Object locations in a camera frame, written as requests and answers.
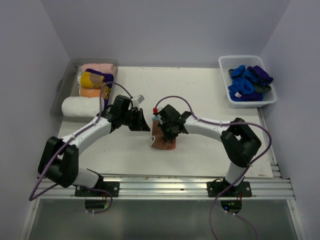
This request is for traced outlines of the yellow bear towel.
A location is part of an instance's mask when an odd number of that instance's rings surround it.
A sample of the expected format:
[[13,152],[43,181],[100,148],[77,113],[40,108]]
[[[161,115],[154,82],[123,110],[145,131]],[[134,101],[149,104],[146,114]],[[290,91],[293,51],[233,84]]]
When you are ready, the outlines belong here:
[[78,76],[77,83],[83,88],[100,89],[104,80],[102,75],[85,71]]

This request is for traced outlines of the brown orange towel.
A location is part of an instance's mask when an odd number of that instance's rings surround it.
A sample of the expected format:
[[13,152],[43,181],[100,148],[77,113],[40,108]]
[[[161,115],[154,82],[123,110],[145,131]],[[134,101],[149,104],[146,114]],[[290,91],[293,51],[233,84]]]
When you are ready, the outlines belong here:
[[158,126],[160,123],[159,116],[154,116],[152,118],[152,127],[151,127],[151,147],[156,150],[161,151],[171,151],[176,148],[176,140],[166,141],[162,130]]

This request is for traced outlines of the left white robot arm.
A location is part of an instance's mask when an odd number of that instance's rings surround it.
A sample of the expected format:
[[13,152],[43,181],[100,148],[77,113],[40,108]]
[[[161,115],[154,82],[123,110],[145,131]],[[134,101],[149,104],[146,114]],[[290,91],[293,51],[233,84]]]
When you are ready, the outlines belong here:
[[72,134],[49,138],[38,165],[39,179],[47,178],[56,186],[75,186],[77,197],[110,196],[110,189],[101,174],[80,168],[80,155],[92,144],[122,126],[132,132],[149,132],[140,104],[142,95],[133,98],[117,95],[113,104],[100,112],[87,125]]

